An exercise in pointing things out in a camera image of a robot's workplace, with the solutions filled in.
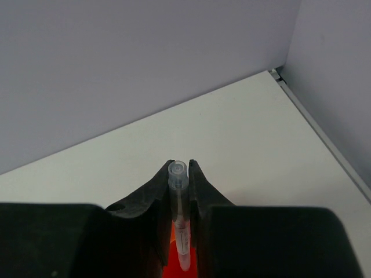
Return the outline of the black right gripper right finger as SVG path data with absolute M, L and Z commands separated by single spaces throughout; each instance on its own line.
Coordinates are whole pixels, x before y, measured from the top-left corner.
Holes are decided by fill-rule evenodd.
M 199 277 L 362 277 L 337 215 L 322 207 L 237 206 L 189 162 Z

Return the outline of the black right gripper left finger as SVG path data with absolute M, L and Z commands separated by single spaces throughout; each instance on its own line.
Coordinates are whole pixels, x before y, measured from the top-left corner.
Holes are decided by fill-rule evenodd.
M 127 197 L 1 204 L 2 277 L 161 277 L 169 259 L 168 166 Z

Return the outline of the clear purple pen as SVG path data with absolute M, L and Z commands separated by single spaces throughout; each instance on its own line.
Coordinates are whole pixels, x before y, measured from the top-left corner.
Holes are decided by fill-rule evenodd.
M 188 170 L 184 162 L 176 160 L 168 167 L 170 208 L 180 268 L 191 266 L 190 192 Z

